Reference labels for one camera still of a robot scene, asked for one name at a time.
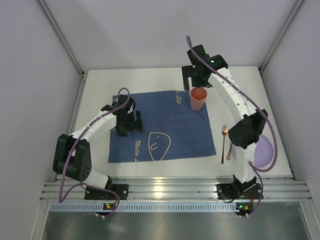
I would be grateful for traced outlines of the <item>purple plate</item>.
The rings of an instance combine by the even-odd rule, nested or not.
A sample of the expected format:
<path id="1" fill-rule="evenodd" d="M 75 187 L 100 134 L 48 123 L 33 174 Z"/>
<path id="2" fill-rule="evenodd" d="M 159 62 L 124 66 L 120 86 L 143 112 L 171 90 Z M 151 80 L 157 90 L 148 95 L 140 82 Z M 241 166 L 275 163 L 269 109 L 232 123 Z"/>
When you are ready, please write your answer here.
<path id="1" fill-rule="evenodd" d="M 256 168 L 262 168 L 268 166 L 274 157 L 274 147 L 268 137 L 261 134 L 259 140 L 256 143 L 254 152 L 254 163 Z"/>

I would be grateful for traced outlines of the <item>left corner aluminium post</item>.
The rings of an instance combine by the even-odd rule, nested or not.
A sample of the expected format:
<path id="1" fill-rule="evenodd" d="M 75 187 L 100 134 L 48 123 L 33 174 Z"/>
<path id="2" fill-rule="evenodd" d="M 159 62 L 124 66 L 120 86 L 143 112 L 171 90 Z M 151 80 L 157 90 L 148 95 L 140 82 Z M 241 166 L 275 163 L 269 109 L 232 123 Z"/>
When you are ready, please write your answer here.
<path id="1" fill-rule="evenodd" d="M 63 49 L 65 50 L 66 54 L 70 58 L 76 71 L 78 72 L 79 75 L 83 76 L 84 70 L 82 69 L 81 65 L 79 64 L 79 61 L 77 60 L 75 54 L 73 53 L 73 50 L 70 47 L 70 44 L 68 43 L 65 35 L 63 34 L 59 24 L 57 23 L 54 15 L 52 14 L 46 1 L 45 0 L 36 0 L 36 3 L 38 4 L 39 8 L 43 12 L 45 18 L 48 20 L 50 26 L 52 27 L 55 35 L 57 36 L 57 38 L 58 38 L 59 42 L 61 43 Z"/>

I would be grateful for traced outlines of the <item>right corner aluminium post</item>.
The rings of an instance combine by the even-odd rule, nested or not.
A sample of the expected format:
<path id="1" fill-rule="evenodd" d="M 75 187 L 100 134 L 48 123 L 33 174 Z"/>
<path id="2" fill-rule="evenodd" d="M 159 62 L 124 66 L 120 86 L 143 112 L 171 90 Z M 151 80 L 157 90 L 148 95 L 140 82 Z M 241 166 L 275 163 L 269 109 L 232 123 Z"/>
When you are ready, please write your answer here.
<path id="1" fill-rule="evenodd" d="M 305 0 L 295 0 L 293 7 L 291 8 L 288 16 L 285 18 L 283 25 L 281 26 L 279 32 L 277 33 L 274 41 L 272 42 L 271 47 L 267 51 L 267 54 L 263 58 L 261 65 L 258 67 L 259 73 L 262 74 L 268 63 L 272 59 L 273 55 L 277 51 L 278 47 L 281 45 L 285 35 L 287 34 L 289 28 L 291 27 L 293 21 L 295 20 L 297 14 L 305 4 Z"/>

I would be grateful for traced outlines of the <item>copper fork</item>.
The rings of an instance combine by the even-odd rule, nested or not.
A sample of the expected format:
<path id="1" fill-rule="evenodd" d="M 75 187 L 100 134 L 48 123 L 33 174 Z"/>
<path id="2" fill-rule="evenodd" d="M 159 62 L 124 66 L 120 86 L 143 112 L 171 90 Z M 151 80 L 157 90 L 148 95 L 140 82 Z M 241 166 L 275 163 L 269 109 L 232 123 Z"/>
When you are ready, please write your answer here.
<path id="1" fill-rule="evenodd" d="M 225 140 L 226 140 L 226 136 L 228 133 L 228 126 L 225 124 L 222 127 L 222 136 L 223 136 L 223 140 L 222 140 L 222 153 L 221 153 L 221 164 L 224 164 L 224 156 L 225 156 Z"/>

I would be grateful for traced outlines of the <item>pink plastic cup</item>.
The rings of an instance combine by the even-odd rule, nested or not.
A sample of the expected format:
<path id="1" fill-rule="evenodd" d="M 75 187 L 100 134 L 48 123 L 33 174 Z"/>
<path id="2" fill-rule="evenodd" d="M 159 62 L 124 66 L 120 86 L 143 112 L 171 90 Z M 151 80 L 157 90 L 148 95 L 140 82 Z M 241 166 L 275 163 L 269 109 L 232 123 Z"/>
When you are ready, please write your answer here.
<path id="1" fill-rule="evenodd" d="M 203 87 L 195 87 L 190 92 L 190 107 L 194 111 L 199 111 L 207 98 L 207 90 Z"/>

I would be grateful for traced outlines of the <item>aluminium rail frame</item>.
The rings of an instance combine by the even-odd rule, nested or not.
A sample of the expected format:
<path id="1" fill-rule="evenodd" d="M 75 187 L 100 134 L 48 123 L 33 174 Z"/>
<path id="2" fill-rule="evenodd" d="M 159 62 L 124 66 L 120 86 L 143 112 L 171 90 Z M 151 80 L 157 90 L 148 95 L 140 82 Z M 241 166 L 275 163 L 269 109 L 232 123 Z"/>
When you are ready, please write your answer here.
<path id="1" fill-rule="evenodd" d="M 114 184 L 128 185 L 128 201 L 217 201 L 216 185 L 228 184 L 230 178 L 146 177 L 113 179 Z M 312 200 L 306 182 L 292 178 L 263 178 L 263 201 L 299 202 Z"/>

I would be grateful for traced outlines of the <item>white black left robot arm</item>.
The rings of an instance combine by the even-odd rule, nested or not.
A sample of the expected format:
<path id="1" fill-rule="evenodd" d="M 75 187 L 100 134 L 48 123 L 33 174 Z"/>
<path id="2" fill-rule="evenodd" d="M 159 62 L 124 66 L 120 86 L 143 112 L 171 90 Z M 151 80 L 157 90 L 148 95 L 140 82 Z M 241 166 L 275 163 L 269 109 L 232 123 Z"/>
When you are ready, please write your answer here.
<path id="1" fill-rule="evenodd" d="M 53 171 L 86 185 L 110 190 L 112 179 L 94 168 L 91 147 L 110 130 L 115 130 L 118 137 L 127 137 L 130 132 L 143 132 L 141 112 L 135 108 L 132 97 L 119 94 L 115 102 L 102 107 L 98 115 L 84 127 L 70 135 L 60 135 Z"/>

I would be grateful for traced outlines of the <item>gold spoon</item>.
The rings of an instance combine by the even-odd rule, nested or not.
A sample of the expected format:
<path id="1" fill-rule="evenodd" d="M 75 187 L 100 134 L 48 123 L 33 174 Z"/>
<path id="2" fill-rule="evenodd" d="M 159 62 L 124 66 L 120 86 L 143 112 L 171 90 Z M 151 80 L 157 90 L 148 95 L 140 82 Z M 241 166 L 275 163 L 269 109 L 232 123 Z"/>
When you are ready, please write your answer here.
<path id="1" fill-rule="evenodd" d="M 229 161 L 231 159 L 233 144 L 230 145 L 228 153 L 226 155 L 226 160 Z"/>

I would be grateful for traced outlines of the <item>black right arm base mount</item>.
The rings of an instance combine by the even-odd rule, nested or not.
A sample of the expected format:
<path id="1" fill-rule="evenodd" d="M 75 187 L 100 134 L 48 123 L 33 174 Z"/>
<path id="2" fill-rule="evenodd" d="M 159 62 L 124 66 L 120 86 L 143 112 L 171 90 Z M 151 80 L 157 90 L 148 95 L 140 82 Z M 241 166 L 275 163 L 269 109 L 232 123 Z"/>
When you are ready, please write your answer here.
<path id="1" fill-rule="evenodd" d="M 230 203 L 234 200 L 258 200 L 262 193 L 262 186 L 257 178 L 240 182 L 235 176 L 231 183 L 219 183 L 216 185 L 219 200 Z"/>

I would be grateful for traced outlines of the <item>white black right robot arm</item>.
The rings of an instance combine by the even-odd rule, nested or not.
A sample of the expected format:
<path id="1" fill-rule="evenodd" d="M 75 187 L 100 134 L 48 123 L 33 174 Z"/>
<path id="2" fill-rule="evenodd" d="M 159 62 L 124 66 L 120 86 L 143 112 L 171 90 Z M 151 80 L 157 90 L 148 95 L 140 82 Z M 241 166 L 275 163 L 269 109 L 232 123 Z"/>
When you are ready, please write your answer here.
<path id="1" fill-rule="evenodd" d="M 268 113 L 258 111 L 241 93 L 227 62 L 221 55 L 209 56 L 203 45 L 187 51 L 190 65 L 183 66 L 182 79 L 186 91 L 190 87 L 214 88 L 228 107 L 234 126 L 228 137 L 235 147 L 236 164 L 233 185 L 246 192 L 257 183 L 250 162 L 254 161 L 257 142 L 266 124 Z"/>

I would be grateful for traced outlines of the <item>corner aluminium post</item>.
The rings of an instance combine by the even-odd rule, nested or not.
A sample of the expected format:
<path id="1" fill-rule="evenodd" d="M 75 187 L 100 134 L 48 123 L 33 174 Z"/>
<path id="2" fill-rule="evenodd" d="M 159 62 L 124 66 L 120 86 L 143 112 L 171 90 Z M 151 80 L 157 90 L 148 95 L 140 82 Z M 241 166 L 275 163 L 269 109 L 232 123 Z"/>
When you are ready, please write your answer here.
<path id="1" fill-rule="evenodd" d="M 65 35 L 63 34 L 59 24 L 57 23 L 54 15 L 52 14 L 46 1 L 45 0 L 36 0 L 36 3 L 38 4 L 39 8 L 43 12 L 45 18 L 48 20 L 50 26 L 52 27 L 55 35 L 57 36 L 57 38 L 58 38 L 59 42 L 61 43 L 63 49 L 65 50 L 66 54 L 70 58 L 76 71 L 78 72 L 79 75 L 83 76 L 84 70 L 82 69 L 81 65 L 79 64 L 79 61 L 77 60 L 75 54 L 73 53 L 73 50 L 70 47 L 70 44 L 68 43 Z"/>
<path id="2" fill-rule="evenodd" d="M 267 54 L 263 58 L 261 65 L 258 67 L 259 73 L 262 74 L 268 63 L 272 59 L 273 55 L 277 51 L 278 47 L 281 45 L 285 35 L 287 34 L 289 28 L 291 27 L 293 21 L 295 20 L 297 14 L 305 4 L 305 0 L 295 0 L 293 7 L 291 8 L 288 16 L 285 18 L 283 25 L 281 26 L 279 32 L 277 33 L 274 41 L 272 42 L 271 47 L 267 51 Z"/>

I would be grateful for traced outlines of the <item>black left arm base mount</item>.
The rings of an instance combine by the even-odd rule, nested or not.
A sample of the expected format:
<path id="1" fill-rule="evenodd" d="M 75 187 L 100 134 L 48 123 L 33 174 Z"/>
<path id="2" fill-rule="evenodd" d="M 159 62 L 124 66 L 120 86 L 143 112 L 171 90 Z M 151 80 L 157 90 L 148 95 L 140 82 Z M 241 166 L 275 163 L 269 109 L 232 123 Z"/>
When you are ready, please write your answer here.
<path id="1" fill-rule="evenodd" d="M 128 184 L 113 184 L 108 191 L 87 186 L 85 200 L 126 200 L 129 194 Z"/>

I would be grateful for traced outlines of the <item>blue cloth placemat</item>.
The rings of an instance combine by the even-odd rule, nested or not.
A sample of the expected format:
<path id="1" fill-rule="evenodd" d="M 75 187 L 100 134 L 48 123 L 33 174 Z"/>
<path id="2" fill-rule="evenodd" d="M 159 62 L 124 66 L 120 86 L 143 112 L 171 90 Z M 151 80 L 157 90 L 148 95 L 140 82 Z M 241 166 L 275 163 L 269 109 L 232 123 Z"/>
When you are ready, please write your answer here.
<path id="1" fill-rule="evenodd" d="M 191 109 L 187 91 L 131 94 L 143 131 L 110 132 L 109 163 L 154 162 L 216 155 L 207 105 Z"/>

